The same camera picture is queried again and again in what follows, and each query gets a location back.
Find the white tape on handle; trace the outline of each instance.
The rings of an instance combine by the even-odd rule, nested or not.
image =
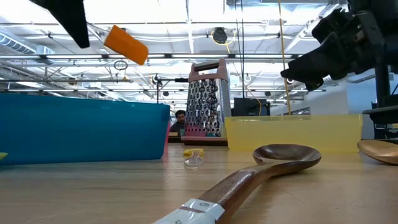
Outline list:
[[[154,224],[215,224],[215,219],[204,212],[177,209]]]
[[[225,209],[223,209],[223,207],[217,203],[206,202],[204,200],[195,199],[195,198],[191,198],[182,206],[203,211],[206,214],[211,215],[215,220],[218,220],[220,216],[222,216],[222,214],[225,212]]]

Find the spoon handle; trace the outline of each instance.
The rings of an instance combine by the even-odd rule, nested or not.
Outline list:
[[[216,223],[225,223],[258,185],[274,175],[273,165],[252,166],[238,170],[198,199],[221,205],[225,211]]]

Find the yellow plastic bin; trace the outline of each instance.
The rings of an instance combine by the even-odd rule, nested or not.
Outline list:
[[[253,151],[267,144],[301,144],[320,152],[357,152],[361,114],[226,118],[228,147]]]

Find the black monitor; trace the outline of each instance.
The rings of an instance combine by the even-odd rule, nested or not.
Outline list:
[[[261,114],[260,116],[270,115],[270,104],[267,100],[260,100]],[[234,108],[232,116],[259,116],[259,102],[252,98],[234,98]]]

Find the wooden spoon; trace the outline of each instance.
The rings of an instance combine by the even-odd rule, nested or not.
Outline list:
[[[369,157],[386,164],[398,165],[398,145],[378,140],[362,140],[359,150]]]
[[[253,152],[253,157],[257,166],[234,172],[198,198],[217,203],[225,209],[217,224],[226,223],[251,192],[265,180],[307,169],[321,160],[321,154],[316,149],[295,144],[262,146]],[[184,206],[180,209],[201,212]]]

